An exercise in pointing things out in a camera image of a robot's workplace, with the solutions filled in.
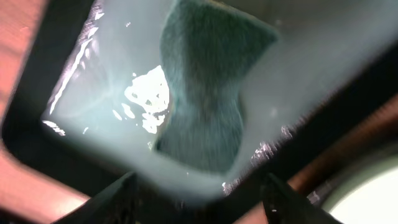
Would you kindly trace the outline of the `green and yellow sponge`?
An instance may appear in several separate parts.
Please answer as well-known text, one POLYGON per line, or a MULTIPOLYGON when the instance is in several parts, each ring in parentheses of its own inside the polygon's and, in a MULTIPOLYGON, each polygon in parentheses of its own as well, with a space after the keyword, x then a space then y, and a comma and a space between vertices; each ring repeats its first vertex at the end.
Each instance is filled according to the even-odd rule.
POLYGON ((224 173, 239 152, 246 75, 278 39, 264 22, 214 1, 176 1, 160 37, 172 110, 155 149, 190 167, 224 173))

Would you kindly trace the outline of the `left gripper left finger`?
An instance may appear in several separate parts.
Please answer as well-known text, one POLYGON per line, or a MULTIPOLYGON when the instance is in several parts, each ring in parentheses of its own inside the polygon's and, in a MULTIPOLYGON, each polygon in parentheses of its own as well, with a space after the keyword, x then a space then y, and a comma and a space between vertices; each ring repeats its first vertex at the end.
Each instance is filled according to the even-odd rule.
POLYGON ((55 224, 135 224, 137 176, 127 173, 55 224))

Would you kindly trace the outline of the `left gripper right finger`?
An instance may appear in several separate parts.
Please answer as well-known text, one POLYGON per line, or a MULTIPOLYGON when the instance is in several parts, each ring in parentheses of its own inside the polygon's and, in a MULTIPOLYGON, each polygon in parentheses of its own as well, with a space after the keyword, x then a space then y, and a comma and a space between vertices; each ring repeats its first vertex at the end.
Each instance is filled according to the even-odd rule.
POLYGON ((261 197, 269 224, 341 224, 273 174, 264 181, 261 197))

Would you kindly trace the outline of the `mint plate with stain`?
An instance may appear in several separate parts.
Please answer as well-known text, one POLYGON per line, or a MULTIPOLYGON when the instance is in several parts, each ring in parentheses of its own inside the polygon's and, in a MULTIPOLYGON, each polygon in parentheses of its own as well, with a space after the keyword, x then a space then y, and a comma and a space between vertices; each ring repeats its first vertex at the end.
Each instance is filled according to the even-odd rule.
POLYGON ((338 184, 322 209, 345 224, 397 224, 397 156, 356 171, 338 184))

